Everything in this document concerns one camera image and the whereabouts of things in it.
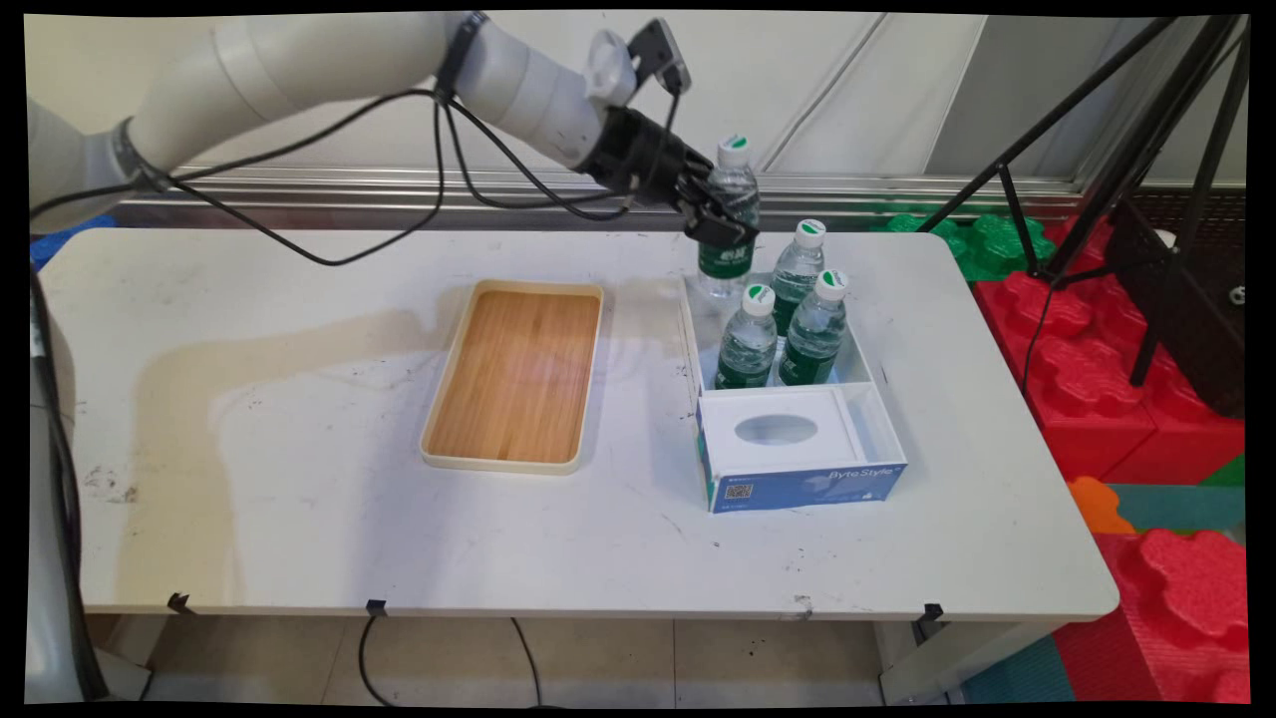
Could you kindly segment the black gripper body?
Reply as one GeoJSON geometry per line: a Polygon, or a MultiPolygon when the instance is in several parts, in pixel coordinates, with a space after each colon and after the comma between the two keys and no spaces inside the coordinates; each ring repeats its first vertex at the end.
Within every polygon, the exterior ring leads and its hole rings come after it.
{"type": "Polygon", "coordinates": [[[708,176],[715,168],[672,133],[679,106],[664,122],[635,108],[609,108],[601,135],[577,172],[588,176],[620,201],[618,213],[635,205],[670,207],[681,213],[715,209],[708,176]]]}

